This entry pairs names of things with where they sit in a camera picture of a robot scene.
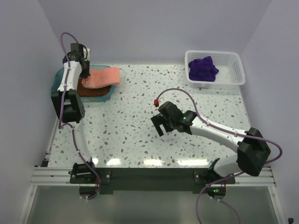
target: pink cloth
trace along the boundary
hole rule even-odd
[[[82,79],[82,85],[88,89],[98,89],[108,85],[120,84],[120,69],[106,68],[90,70],[90,76]]]

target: white wall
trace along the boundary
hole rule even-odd
[[[63,53],[37,0],[0,3],[0,223],[15,224],[53,128]]]
[[[271,0],[39,0],[58,37],[92,63],[183,63],[187,50],[241,54]]]
[[[299,221],[299,1],[272,0],[242,62],[243,95],[250,121],[284,149],[272,164],[287,217]],[[278,150],[272,148],[275,155]]]

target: purple cloth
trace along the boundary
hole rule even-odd
[[[189,78],[193,81],[214,82],[219,72],[210,56],[189,62],[189,68]]]

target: white bin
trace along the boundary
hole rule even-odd
[[[219,70],[215,82],[192,81],[189,78],[189,62],[211,56],[213,64]],[[185,54],[186,78],[191,88],[233,89],[245,83],[245,74],[241,59],[237,53],[221,51],[189,50]]]

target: white speckled tabletop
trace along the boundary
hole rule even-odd
[[[153,101],[167,88],[188,91],[205,117],[239,129],[249,120],[239,88],[207,90],[189,88],[183,65],[111,65],[120,68],[121,84],[105,103],[84,103],[84,132],[96,167],[208,167],[233,151],[216,142],[186,133],[159,137],[150,118],[158,114]],[[169,91],[162,97],[179,109],[194,111],[188,97]],[[56,130],[48,167],[72,167],[75,148],[70,129]]]

